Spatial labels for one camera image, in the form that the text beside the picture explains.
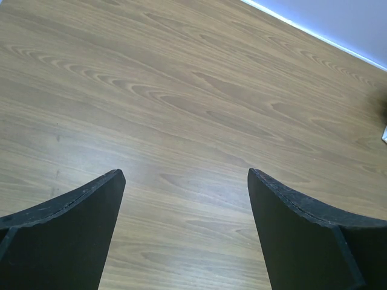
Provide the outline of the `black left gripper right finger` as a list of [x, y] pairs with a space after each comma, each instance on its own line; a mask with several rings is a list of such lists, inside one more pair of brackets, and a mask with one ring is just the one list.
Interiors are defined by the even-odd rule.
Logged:
[[273, 289], [386, 288], [386, 221], [318, 201], [258, 169], [247, 183]]

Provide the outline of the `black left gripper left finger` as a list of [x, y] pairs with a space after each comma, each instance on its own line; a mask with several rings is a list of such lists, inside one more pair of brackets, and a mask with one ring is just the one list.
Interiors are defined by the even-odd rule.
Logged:
[[125, 184], [112, 170], [1, 217], [1, 289], [98, 289]]

